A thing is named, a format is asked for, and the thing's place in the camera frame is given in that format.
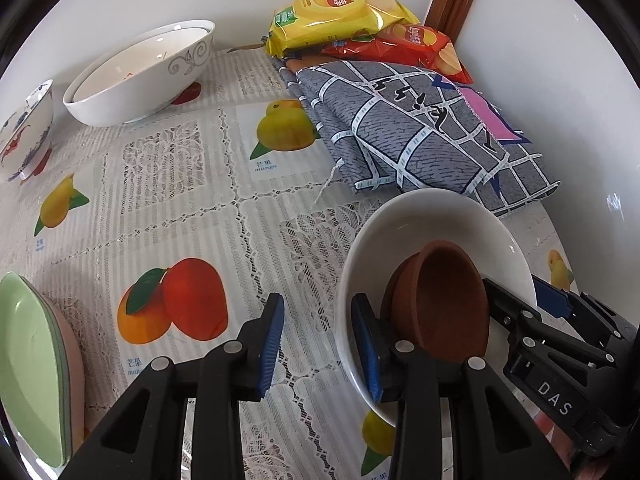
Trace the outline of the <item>white lemon print bowl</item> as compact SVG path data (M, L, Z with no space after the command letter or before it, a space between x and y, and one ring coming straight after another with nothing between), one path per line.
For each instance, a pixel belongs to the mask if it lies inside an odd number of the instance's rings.
M133 44L93 70L76 90L73 102L87 99L142 70L167 61L169 55L192 46L196 40L204 38L206 32L207 30L201 27L179 27L170 32L159 32L151 38Z

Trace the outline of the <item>green square plate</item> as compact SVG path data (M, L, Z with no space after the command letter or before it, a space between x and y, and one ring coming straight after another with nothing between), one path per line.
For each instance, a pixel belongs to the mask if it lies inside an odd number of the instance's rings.
M1 279L1 403L20 436L55 468L70 456L65 365L48 306L14 272Z

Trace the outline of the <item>grey checked cloth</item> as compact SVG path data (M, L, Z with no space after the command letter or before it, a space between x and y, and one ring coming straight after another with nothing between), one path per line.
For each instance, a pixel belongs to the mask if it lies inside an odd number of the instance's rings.
M272 64L357 192L443 188L502 216L561 184L497 107L434 70L373 61L299 70L278 58Z

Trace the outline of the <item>white floral bowl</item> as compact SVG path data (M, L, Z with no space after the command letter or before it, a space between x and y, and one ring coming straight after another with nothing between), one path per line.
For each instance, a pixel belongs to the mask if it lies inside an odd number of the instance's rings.
M347 377L359 395L390 425L397 404L377 404L360 366L352 326L350 300L363 292L380 312L394 271L432 240L449 240L473 260L480 275L537 307L535 286L525 256L506 226L474 200L446 190L427 188L404 193L382 205L352 242L337 287L334 335Z

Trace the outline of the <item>yellow chips bag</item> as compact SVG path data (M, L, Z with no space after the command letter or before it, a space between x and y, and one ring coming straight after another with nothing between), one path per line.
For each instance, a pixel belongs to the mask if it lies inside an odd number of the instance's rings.
M273 15L265 49L283 58L335 40L372 36L397 23L420 21L397 0L295 0Z

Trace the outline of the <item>blue crane patterned bowl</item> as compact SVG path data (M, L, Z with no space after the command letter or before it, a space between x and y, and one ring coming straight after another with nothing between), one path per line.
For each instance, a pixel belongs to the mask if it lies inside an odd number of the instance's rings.
M50 146L53 80L43 81L1 126L1 181L30 177Z

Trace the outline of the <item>brown clay bowl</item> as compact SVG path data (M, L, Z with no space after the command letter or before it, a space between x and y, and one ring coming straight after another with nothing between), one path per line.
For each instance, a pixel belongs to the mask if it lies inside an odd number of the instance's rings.
M448 240L432 240L396 269L380 319L435 360L462 363L485 355L489 308L471 258Z

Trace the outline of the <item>large white bowl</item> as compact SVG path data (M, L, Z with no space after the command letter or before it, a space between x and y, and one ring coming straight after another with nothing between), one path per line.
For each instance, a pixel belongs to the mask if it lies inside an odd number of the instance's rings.
M115 84L87 99L73 102L73 97L82 82L101 63L118 52L151 38L159 32L170 32L174 28L201 27L206 36L196 40L176 54L169 55L167 61L157 63L133 77ZM67 87L63 96L66 110L78 122L93 127L111 127L128 122L136 122L162 110L186 90L203 73L214 52L214 31L216 25L209 20L189 20L160 26L123 42L111 53L85 68Z

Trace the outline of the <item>pink square plate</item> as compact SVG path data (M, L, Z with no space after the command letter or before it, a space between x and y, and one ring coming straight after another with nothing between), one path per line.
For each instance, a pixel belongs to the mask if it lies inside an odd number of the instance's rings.
M77 338L62 311L42 296L34 286L30 288L54 318L56 341L63 353L63 428L68 444L68 456L73 456L85 439L85 370Z

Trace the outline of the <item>red chips bag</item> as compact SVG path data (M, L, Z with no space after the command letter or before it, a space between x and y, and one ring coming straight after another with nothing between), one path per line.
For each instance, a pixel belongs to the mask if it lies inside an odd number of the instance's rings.
M449 37L428 26L393 24L374 36L333 41L322 53L346 60L423 67L457 84L473 83Z

